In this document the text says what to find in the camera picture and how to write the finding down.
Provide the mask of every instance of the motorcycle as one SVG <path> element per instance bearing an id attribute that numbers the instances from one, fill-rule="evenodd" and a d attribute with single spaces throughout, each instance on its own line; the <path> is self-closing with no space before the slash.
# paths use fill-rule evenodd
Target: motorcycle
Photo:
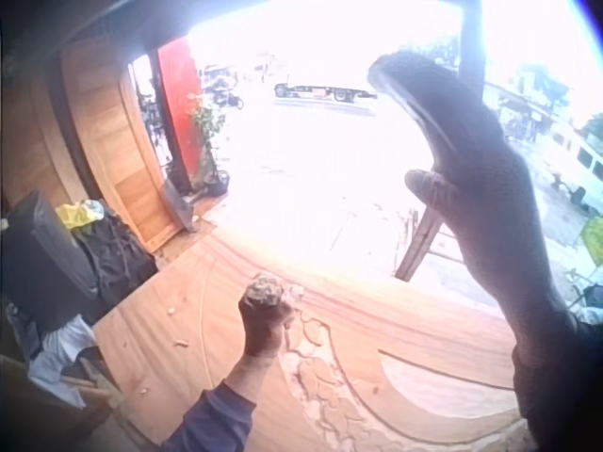
<path id="1" fill-rule="evenodd" d="M 245 105 L 243 100 L 233 94 L 231 91 L 217 91 L 214 94 L 214 104 L 220 108 L 225 106 L 235 106 L 239 110 Z"/>

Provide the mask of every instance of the red wall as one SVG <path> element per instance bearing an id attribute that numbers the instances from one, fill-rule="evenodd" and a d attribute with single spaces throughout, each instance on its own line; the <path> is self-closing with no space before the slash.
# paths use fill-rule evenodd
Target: red wall
<path id="1" fill-rule="evenodd" d="M 201 82 L 197 76 L 195 62 L 190 56 L 186 37 L 164 45 L 158 53 L 161 79 L 168 99 L 176 141 L 190 178 L 199 166 L 201 143 L 198 142 L 198 132 L 189 115 L 196 101 L 189 99 L 188 95 L 200 94 Z"/>

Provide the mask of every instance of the plant pot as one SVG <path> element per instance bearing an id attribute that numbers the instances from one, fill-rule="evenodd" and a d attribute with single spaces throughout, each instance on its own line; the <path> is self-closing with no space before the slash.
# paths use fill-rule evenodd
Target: plant pot
<path id="1" fill-rule="evenodd" d="M 230 183 L 230 175 L 224 170 L 220 170 L 217 173 L 207 174 L 204 177 L 204 184 L 207 188 L 207 195 L 212 198 L 222 196 L 228 191 L 228 184 Z"/>

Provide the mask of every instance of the fist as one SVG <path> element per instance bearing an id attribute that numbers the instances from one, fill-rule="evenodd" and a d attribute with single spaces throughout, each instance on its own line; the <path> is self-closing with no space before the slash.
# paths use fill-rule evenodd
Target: fist
<path id="1" fill-rule="evenodd" d="M 297 285 L 284 287 L 268 273 L 255 276 L 238 303 L 245 329 L 245 354 L 274 358 L 283 343 L 283 333 L 295 317 L 295 304 L 302 296 Z"/>

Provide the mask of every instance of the white van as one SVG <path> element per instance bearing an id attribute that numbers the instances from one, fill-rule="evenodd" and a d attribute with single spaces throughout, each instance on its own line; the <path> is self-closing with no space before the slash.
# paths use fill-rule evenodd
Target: white van
<path id="1" fill-rule="evenodd" d="M 585 203 L 603 214 L 603 155 L 571 127 L 553 124 L 546 137 L 545 164 L 555 181 L 570 189 L 574 204 Z"/>

